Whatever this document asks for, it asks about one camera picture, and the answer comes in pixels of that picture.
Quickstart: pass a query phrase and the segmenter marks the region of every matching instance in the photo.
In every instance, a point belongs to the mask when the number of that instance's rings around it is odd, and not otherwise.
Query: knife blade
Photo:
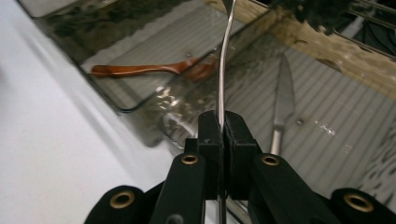
[[[288,118],[294,112],[294,90],[289,61],[284,54],[280,56],[279,74],[276,85],[273,139],[271,153],[280,154],[282,136]]]

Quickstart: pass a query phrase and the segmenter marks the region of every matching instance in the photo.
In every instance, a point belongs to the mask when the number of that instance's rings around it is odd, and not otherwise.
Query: white table
[[[15,1],[0,7],[0,223],[82,223],[109,189],[166,177]]]

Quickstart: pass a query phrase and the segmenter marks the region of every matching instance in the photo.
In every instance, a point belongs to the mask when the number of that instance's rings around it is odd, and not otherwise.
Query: wooden spoon
[[[92,68],[91,74],[95,77],[131,77],[142,75],[149,72],[169,72],[180,75],[198,62],[198,58],[186,60],[181,63],[171,63],[162,65],[138,65],[138,66],[115,66],[115,65],[96,65]],[[211,58],[210,63],[200,63],[193,67],[186,77],[192,80],[200,80],[209,76],[217,60]]]

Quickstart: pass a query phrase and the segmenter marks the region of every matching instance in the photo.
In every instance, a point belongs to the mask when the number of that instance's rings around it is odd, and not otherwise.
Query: striped surface
[[[366,167],[359,189],[396,212],[396,120]]]
[[[279,69],[276,53],[284,48],[263,36],[235,57],[226,73],[226,109],[245,119],[267,152]],[[296,107],[286,125],[281,156],[324,196],[334,189],[356,188],[395,118],[395,101],[299,51],[286,49],[284,54],[290,62]],[[168,109],[162,128],[176,144],[183,146],[186,137],[196,135],[199,113],[214,109],[213,83],[212,79],[196,85],[180,96],[183,102]]]

